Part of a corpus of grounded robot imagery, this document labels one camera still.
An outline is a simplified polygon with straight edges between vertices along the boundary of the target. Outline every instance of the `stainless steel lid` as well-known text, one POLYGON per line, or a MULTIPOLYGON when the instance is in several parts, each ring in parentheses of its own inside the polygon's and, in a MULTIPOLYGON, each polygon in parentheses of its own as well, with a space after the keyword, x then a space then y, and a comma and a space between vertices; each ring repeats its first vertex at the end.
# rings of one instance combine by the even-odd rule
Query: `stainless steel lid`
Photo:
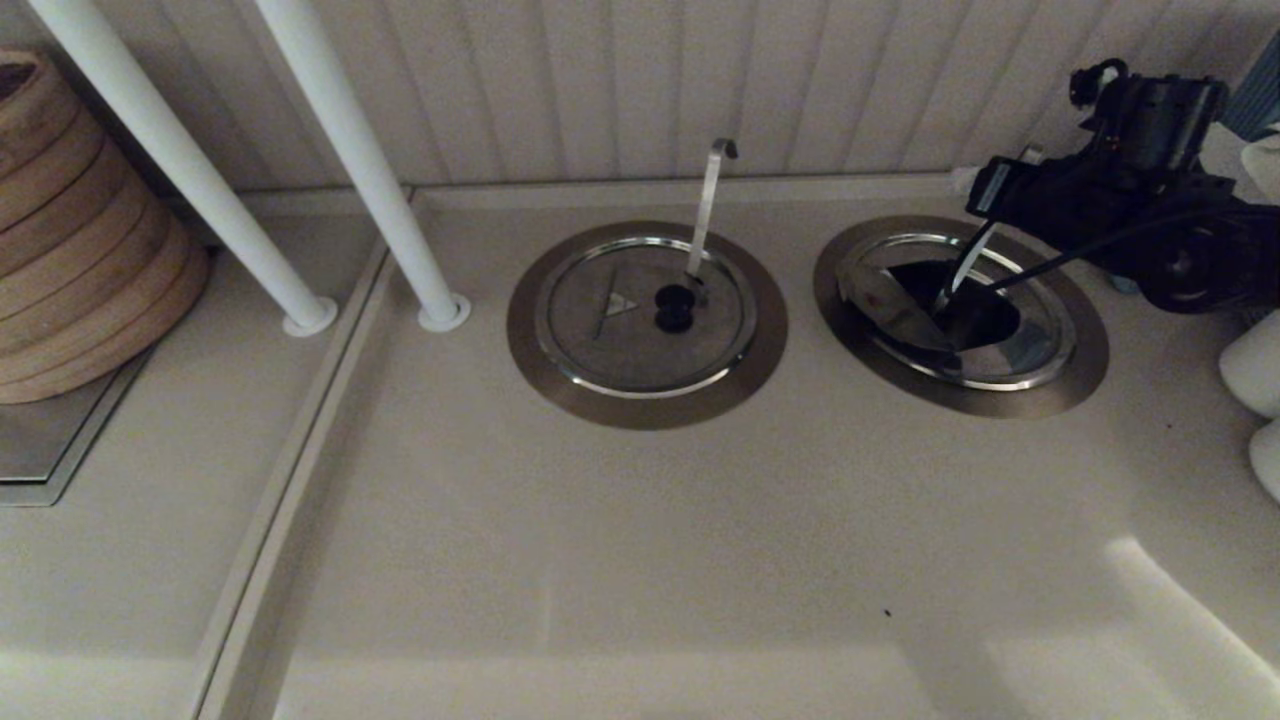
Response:
POLYGON ((625 237, 566 258, 543 282, 538 342, 579 384, 617 397, 675 397, 722 378, 755 337, 755 297, 732 260, 704 251, 687 279, 689 242, 625 237), (692 324, 663 331, 655 297, 672 284, 696 299, 692 324))
MULTIPOLYGON (((946 218, 895 217, 845 231, 814 270, 814 293, 828 325, 882 377, 948 407, 987 416, 1037 416, 1083 401, 1106 372, 1106 331, 1084 293, 1061 272, 1000 291, 1018 311, 1016 325, 992 342, 955 352, 896 342, 841 300, 837 274, 870 268, 901 275, 902 268, 945 266, 975 229, 946 218)), ((991 284, 1041 261, 997 233, 966 282, 991 284)))
POLYGON ((686 275, 691 233, 608 225, 530 268, 507 327, 534 387, 586 419, 640 429, 708 419, 758 389, 786 342, 782 296, 759 263, 714 234, 699 278, 686 275), (658 295, 672 286, 692 300, 687 327, 658 322, 658 295))

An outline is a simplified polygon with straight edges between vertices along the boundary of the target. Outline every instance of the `black hole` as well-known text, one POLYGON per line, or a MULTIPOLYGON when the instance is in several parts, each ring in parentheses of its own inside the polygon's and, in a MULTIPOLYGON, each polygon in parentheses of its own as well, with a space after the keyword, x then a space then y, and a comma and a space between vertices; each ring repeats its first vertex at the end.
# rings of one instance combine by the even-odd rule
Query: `black hole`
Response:
MULTIPOLYGON (((925 310, 932 307, 933 299, 950 270, 951 264, 942 260, 924 260, 890 268, 893 278, 925 310)), ((1018 332, 1023 316, 1002 295, 987 290, 987 286, 972 278, 965 278, 951 304, 937 314, 934 322, 956 350, 964 351, 1009 340, 1018 332)), ((956 359, 956 366, 947 369, 959 372, 959 363, 956 359)))

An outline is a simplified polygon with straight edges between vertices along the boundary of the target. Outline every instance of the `white countertop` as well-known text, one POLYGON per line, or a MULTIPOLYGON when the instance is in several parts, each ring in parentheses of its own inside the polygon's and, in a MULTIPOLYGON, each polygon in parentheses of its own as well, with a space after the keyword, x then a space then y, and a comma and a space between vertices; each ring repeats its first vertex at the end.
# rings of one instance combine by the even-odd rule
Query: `white countertop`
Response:
MULTIPOLYGON (((559 240, 692 206, 436 215, 475 314, 428 334, 390 284, 252 716, 1280 716, 1280 506, 1248 469, 1260 421, 1216 370, 1239 328, 1073 266, 1111 341, 1093 397, 1032 421, 945 410, 849 355, 813 301, 824 243, 901 213, 963 217, 945 197, 722 200, 713 229, 786 297, 786 354, 741 406, 654 433, 529 387, 507 301, 559 240)), ((197 629, 133 656, 182 655, 197 629)), ((73 644, 95 647, 46 647, 73 644)))
MULTIPOLYGON (((375 237, 360 217, 264 224, 339 300, 375 237)), ((207 625, 332 334, 291 338, 282 316, 221 254, 58 505, 0 509, 0 717, 191 714, 223 632, 207 625)))

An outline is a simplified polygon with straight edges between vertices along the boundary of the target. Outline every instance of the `black cable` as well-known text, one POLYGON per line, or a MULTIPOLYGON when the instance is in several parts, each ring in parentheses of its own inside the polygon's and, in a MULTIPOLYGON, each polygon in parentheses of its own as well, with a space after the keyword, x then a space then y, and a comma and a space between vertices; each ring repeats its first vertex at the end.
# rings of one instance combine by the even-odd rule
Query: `black cable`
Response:
POLYGON ((1083 258, 1084 255, 1088 255, 1091 252, 1096 252, 1096 251, 1102 250, 1105 247, 1110 247, 1110 246, 1120 242, 1121 240, 1129 240, 1130 237, 1133 237, 1135 234, 1146 234, 1148 232, 1157 231, 1160 228, 1165 228, 1165 227, 1169 227, 1169 225, 1176 225, 1176 224, 1187 223, 1187 222, 1190 222, 1190 220, 1204 220, 1204 219, 1208 219, 1208 218, 1240 218, 1240 217, 1277 217, 1277 218, 1280 218, 1280 208, 1271 206, 1271 205, 1257 205, 1257 206, 1240 208, 1240 209, 1226 209, 1226 210, 1224 210, 1221 208, 1217 208, 1217 209, 1213 209, 1213 210, 1190 210, 1190 211, 1187 211, 1187 213, 1178 213, 1175 215, 1166 215, 1164 218, 1157 218, 1155 220, 1147 220, 1146 223, 1138 223, 1137 225, 1129 225, 1128 228, 1123 228, 1123 229, 1115 231, 1112 233, 1105 234, 1105 236, 1100 237, 1098 240, 1094 240, 1093 242, 1089 242, 1087 245, 1082 245, 1082 246, 1079 246, 1079 247, 1076 247, 1076 249, 1074 249, 1074 250, 1071 250, 1069 252, 1064 252, 1064 254, 1059 255, 1057 258, 1053 258, 1052 260, 1048 260, 1046 263, 1041 263, 1039 265, 1036 265, 1034 268, 1028 268, 1028 269, 1025 269, 1025 270, 1023 270, 1023 272, 1020 272, 1020 273, 1018 273, 1015 275, 1009 275, 1007 278, 1005 278, 1005 279, 1002 279, 1000 282, 991 283, 989 286, 987 286, 987 290, 989 290, 989 291, 998 291, 998 290, 1005 290, 1006 287, 1010 287, 1010 286, 1015 286, 1015 284, 1021 283, 1021 282, 1027 282, 1027 281, 1029 281, 1029 279, 1032 279, 1034 277, 1043 275, 1044 273, 1048 273, 1050 270, 1056 270, 1056 269, 1061 268, 1062 265, 1070 263, 1071 260, 1078 260, 1078 259, 1083 258))

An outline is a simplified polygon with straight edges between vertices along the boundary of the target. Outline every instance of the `black machine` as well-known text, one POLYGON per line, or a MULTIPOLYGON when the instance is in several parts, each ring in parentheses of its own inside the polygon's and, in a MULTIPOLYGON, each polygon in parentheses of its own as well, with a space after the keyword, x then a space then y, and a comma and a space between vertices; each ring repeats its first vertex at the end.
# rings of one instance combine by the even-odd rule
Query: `black machine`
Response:
MULTIPOLYGON (((1093 108, 1079 152, 1034 164, 993 158, 965 208, 1062 255, 1137 282, 1172 313, 1280 306, 1280 208, 1231 195, 1198 155, 1229 90, 1212 78, 1130 74, 1111 59, 1071 76, 1071 102, 1093 108)), ((1034 269, 1036 274, 1051 268, 1034 269)))

